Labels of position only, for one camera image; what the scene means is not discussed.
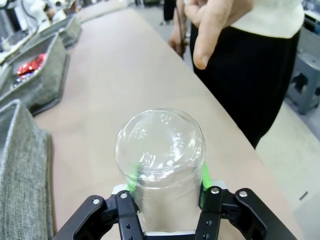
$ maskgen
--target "gray fabric bin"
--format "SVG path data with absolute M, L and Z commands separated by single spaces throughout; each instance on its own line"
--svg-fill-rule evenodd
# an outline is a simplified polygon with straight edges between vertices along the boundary
M 37 74 L 12 89 L 18 68 L 42 53 L 47 57 Z M 33 115 L 54 107 L 62 98 L 68 65 L 69 55 L 57 33 L 29 48 L 2 71 L 0 108 L 14 99 L 20 99 Z
M 73 15 L 37 33 L 21 51 L 23 52 L 41 42 L 43 39 L 57 33 L 59 33 L 63 45 L 67 49 L 78 42 L 81 32 L 81 24 L 78 21 L 77 16 Z
M 51 138 L 19 100 L 0 109 L 0 239 L 53 238 Z

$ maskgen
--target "table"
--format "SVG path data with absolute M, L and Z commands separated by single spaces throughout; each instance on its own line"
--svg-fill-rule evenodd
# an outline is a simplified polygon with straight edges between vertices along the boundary
M 303 239 L 283 193 L 229 115 L 160 36 L 132 9 L 83 24 L 72 51 L 64 97 L 38 115 L 53 139 L 53 201 L 60 229 L 90 195 L 108 198 L 123 183 L 114 160 L 119 129 L 154 108 L 180 109 L 194 117 L 206 140 L 210 174 L 230 191 L 251 188 Z M 119 239 L 118 228 L 108 239 Z M 222 221 L 220 240 L 243 237 Z
M 127 0 L 102 0 L 101 2 L 81 9 L 77 13 L 77 16 L 83 23 L 105 14 L 121 10 L 127 6 Z

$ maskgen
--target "stool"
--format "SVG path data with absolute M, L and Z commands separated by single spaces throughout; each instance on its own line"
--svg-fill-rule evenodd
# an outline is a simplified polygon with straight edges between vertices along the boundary
M 300 114 L 316 108 L 320 102 L 320 59 L 309 53 L 297 54 L 293 77 L 287 92 Z

